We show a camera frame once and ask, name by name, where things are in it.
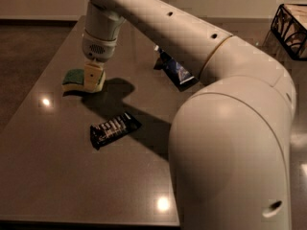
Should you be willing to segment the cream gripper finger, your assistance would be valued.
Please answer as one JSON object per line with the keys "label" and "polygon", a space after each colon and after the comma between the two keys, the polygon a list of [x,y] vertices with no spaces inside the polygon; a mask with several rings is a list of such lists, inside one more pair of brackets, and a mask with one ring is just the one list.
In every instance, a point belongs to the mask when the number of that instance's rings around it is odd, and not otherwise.
{"label": "cream gripper finger", "polygon": [[105,82],[105,71],[103,64],[90,61],[84,66],[83,86],[86,92],[100,92]]}

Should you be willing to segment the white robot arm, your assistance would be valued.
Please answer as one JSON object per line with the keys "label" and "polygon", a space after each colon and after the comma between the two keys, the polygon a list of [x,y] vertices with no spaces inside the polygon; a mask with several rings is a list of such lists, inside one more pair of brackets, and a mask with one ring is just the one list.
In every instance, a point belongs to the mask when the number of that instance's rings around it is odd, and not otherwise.
{"label": "white robot arm", "polygon": [[127,19],[202,85],[178,110],[169,165],[182,230],[292,230],[295,85],[277,60],[160,0],[88,0],[86,35]]}

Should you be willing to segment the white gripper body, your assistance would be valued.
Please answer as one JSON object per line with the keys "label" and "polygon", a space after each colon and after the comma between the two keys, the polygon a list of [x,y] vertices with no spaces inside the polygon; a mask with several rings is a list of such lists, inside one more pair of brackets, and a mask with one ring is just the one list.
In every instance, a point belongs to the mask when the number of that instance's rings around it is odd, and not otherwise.
{"label": "white gripper body", "polygon": [[83,33],[82,49],[90,60],[107,62],[115,52],[116,40],[105,41],[93,37],[88,32]]}

